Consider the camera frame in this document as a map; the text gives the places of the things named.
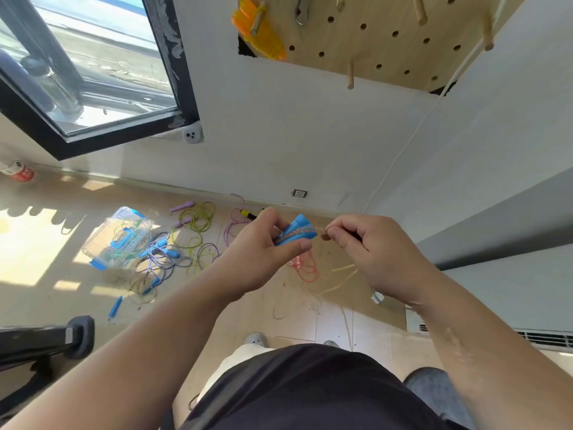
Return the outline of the person's right hand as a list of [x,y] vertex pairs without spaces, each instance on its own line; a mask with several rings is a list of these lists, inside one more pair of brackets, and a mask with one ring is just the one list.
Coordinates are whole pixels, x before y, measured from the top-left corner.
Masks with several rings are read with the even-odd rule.
[[354,261],[366,283],[385,296],[418,304],[424,282],[437,272],[400,225],[390,217],[348,214],[329,223],[329,231],[349,231],[362,238],[365,256]]

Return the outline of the person's left hand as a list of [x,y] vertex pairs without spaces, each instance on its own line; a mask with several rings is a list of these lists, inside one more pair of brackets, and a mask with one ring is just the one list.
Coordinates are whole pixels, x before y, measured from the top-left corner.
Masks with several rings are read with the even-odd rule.
[[240,231],[212,266],[218,301],[228,304],[261,288],[286,265],[274,263],[274,247],[288,225],[277,209],[266,208]]

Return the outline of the person's left forearm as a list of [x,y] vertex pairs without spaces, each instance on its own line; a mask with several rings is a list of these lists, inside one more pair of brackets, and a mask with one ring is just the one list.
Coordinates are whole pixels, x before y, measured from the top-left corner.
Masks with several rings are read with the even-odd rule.
[[221,312],[240,295],[222,259],[76,365],[2,430],[157,430]]

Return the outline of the person's right forearm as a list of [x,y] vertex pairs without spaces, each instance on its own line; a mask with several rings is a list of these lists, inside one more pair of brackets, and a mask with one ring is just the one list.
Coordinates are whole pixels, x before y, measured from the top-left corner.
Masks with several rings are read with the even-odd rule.
[[573,430],[573,377],[474,295],[431,264],[401,272],[398,290],[480,430]]

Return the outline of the white shorts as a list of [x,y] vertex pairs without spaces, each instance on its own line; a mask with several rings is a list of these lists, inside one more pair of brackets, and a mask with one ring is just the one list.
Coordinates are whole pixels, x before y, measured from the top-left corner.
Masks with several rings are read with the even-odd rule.
[[226,357],[215,372],[206,381],[204,387],[197,397],[197,403],[204,397],[209,389],[222,377],[222,375],[231,368],[245,362],[259,354],[267,353],[275,348],[266,347],[258,342],[246,342],[238,347],[232,354]]

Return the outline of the black shirt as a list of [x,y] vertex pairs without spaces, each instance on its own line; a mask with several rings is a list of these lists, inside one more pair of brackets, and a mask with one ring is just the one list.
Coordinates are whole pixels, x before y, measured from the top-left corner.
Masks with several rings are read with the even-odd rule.
[[226,371],[180,430],[450,430],[373,358],[302,344]]

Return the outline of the small white sensor device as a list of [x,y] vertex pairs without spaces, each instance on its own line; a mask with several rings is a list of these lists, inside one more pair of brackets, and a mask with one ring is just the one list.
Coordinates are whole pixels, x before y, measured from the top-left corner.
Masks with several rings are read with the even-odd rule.
[[186,126],[182,130],[183,140],[188,144],[204,143],[204,130],[200,120]]

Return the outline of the grey trouser leg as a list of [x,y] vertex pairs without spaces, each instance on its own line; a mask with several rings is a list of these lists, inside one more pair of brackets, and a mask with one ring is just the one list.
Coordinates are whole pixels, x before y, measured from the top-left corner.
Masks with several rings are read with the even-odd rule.
[[414,370],[403,381],[446,423],[450,430],[477,430],[477,427],[455,390],[448,374],[433,367]]

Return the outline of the clear box with blue latches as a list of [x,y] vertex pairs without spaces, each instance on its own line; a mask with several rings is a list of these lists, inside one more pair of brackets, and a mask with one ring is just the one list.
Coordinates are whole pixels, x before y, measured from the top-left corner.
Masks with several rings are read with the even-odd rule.
[[107,218],[81,251],[99,271],[130,270],[153,234],[154,221],[127,206]]

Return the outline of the wooden pegboard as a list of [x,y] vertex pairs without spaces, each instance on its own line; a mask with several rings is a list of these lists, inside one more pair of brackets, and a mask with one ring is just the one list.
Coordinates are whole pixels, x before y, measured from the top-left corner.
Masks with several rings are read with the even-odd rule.
[[297,0],[252,1],[266,2],[285,63],[347,77],[352,59],[354,79],[434,92],[447,90],[484,52],[483,13],[492,15],[495,43],[525,0],[424,0],[421,27],[412,0],[346,0],[341,13],[336,0],[312,0],[303,27],[295,22]]

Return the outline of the white air conditioner unit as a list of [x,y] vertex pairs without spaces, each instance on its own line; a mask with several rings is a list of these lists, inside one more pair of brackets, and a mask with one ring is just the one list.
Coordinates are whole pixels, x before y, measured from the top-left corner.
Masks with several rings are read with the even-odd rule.
[[[405,306],[406,329],[410,334],[429,337],[426,323],[410,306]],[[539,350],[553,351],[573,357],[573,332],[515,328],[522,338]]]

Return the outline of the black framed window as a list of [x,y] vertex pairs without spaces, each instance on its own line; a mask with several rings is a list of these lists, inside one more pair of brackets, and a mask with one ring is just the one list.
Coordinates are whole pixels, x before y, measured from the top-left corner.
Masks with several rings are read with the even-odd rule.
[[0,114],[57,160],[199,121],[173,0],[0,0]]

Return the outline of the black stand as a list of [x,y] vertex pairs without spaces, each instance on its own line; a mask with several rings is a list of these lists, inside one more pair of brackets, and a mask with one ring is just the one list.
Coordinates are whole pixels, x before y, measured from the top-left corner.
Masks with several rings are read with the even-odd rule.
[[95,320],[89,315],[72,318],[66,325],[0,327],[0,372],[31,363],[33,375],[19,389],[0,399],[0,426],[9,414],[54,381],[53,355],[82,360],[95,345]]

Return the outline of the red and white can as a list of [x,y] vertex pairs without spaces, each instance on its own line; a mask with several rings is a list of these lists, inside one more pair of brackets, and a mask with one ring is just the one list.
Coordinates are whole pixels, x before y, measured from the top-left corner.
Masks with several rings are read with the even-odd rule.
[[31,182],[36,176],[33,169],[17,159],[0,159],[0,173],[20,183]]

